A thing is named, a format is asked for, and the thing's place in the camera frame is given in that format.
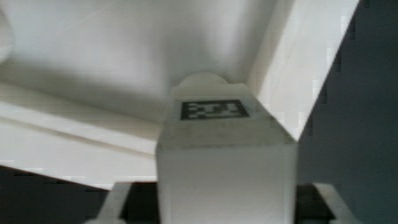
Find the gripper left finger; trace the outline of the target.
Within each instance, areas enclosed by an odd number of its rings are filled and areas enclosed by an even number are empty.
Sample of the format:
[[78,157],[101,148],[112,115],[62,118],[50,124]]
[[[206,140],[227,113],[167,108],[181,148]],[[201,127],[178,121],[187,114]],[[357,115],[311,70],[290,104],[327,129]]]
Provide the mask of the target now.
[[87,224],[160,224],[155,182],[119,182]]

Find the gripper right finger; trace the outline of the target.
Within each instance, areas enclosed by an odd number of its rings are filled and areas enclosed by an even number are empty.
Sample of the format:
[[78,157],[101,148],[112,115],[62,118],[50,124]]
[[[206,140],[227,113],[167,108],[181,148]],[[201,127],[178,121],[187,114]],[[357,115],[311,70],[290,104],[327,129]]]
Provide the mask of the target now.
[[295,224],[364,224],[331,184],[297,186]]

